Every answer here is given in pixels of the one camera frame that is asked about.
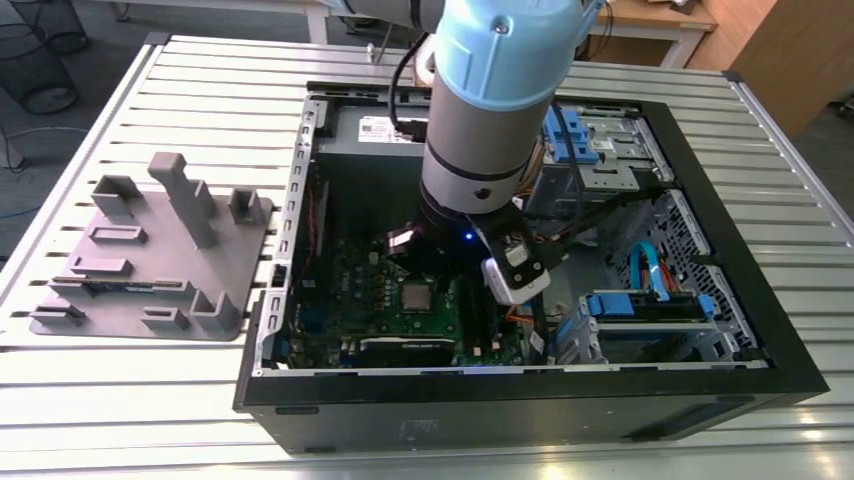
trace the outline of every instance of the white label sticker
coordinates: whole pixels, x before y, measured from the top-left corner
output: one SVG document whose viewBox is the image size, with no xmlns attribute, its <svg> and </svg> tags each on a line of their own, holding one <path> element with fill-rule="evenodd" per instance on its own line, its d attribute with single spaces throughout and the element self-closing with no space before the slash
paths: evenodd
<svg viewBox="0 0 854 480">
<path fill-rule="evenodd" d="M 614 143 L 610 140 L 594 140 L 592 148 L 596 150 L 614 150 Z"/>
<path fill-rule="evenodd" d="M 427 121 L 425 118 L 399 118 L 401 122 Z M 359 120 L 359 141 L 365 143 L 412 143 L 403 138 L 391 125 L 388 117 L 361 117 Z"/>
<path fill-rule="evenodd" d="M 543 340 L 543 337 L 540 337 L 536 332 L 531 332 L 531 338 L 528 339 L 528 341 L 531 342 L 531 346 L 541 355 L 543 348 L 546 347 L 546 341 Z"/>
</svg>

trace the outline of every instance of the orange wire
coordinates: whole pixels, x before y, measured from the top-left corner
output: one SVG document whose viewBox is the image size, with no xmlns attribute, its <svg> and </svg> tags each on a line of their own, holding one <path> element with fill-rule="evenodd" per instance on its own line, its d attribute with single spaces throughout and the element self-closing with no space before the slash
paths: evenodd
<svg viewBox="0 0 854 480">
<path fill-rule="evenodd" d="M 507 317 L 508 322 L 529 323 L 533 324 L 533 320 L 523 317 Z"/>
<path fill-rule="evenodd" d="M 664 263 L 664 261 L 662 259 L 658 260 L 658 266 L 660 267 L 663 273 L 664 273 L 664 281 L 667 282 L 667 290 L 675 290 L 676 289 L 676 279 L 672 277 L 672 272 L 670 271 L 670 268 L 667 268 L 667 264 Z"/>
<path fill-rule="evenodd" d="M 513 315 L 519 305 L 513 305 L 507 310 L 507 315 L 504 315 L 504 320 L 508 322 L 519 322 L 519 323 L 533 323 L 533 319 L 528 318 L 525 315 Z"/>
</svg>

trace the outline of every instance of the aluminum extrusion table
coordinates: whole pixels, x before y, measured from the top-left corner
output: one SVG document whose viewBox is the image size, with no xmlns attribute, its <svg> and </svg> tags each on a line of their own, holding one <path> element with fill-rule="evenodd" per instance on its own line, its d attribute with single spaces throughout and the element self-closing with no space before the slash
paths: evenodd
<svg viewBox="0 0 854 480">
<path fill-rule="evenodd" d="M 288 458 L 231 410 L 244 336 L 193 343 L 32 335 L 26 312 L 82 235 L 100 176 L 156 188 L 145 163 L 177 150 L 211 193 L 249 186 L 281 206 L 305 82 L 385 83 L 400 59 L 387 52 L 375 66 L 355 47 L 156 37 L 0 273 L 0 475 L 850 478 L 854 229 L 750 91 L 719 73 L 582 63 L 560 93 L 670 104 L 832 389 L 799 406 L 674 443 Z"/>
</svg>

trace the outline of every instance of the robotic arm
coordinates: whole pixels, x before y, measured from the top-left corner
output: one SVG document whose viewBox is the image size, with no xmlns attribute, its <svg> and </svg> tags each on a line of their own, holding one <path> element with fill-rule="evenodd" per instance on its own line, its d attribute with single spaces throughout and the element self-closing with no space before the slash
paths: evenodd
<svg viewBox="0 0 854 480">
<path fill-rule="evenodd" d="M 520 304 L 550 277 L 511 199 L 572 52 L 604 0 L 592 0 L 586 11 L 580 0 L 324 3 L 435 31 L 420 213 L 389 233 L 389 255 L 408 270 L 436 274 L 461 273 L 476 262 L 497 302 Z"/>
</svg>

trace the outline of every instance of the motherboard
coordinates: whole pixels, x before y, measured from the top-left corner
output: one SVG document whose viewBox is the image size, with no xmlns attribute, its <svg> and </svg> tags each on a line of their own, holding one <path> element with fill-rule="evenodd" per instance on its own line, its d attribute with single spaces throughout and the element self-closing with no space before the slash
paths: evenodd
<svg viewBox="0 0 854 480">
<path fill-rule="evenodd" d="M 481 298 L 481 280 L 448 285 L 383 253 L 381 239 L 339 239 L 323 301 L 304 300 L 288 359 L 296 368 L 521 364 L 521 326 Z"/>
</svg>

